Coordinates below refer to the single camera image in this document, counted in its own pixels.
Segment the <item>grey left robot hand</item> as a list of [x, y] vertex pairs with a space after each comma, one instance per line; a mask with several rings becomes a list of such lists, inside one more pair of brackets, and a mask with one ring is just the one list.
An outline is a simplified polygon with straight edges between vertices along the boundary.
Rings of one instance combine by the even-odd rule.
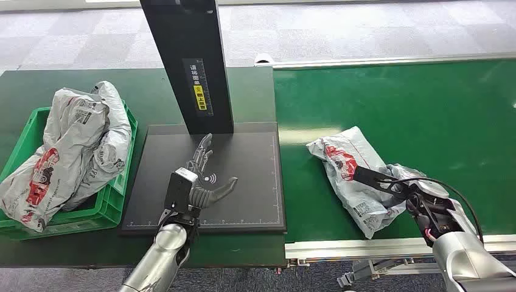
[[238, 178], [233, 176], [229, 178], [225, 185], [214, 190], [206, 189], [204, 185], [202, 185], [201, 180], [204, 177], [205, 168], [210, 156], [213, 154], [213, 151], [209, 148], [212, 143], [212, 138], [213, 135], [211, 133], [205, 135], [194, 151], [192, 159], [186, 164], [186, 169], [198, 176], [198, 181], [193, 185], [190, 191], [189, 203], [199, 209], [207, 209], [228, 196], [233, 192], [238, 182]]

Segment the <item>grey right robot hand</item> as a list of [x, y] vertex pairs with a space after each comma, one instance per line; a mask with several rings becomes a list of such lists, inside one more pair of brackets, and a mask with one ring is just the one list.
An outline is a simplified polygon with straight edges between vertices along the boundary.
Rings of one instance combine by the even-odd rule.
[[405, 201], [411, 194], [410, 187], [404, 182], [401, 183], [385, 183], [380, 182], [379, 186], [384, 192], [390, 193], [396, 200]]

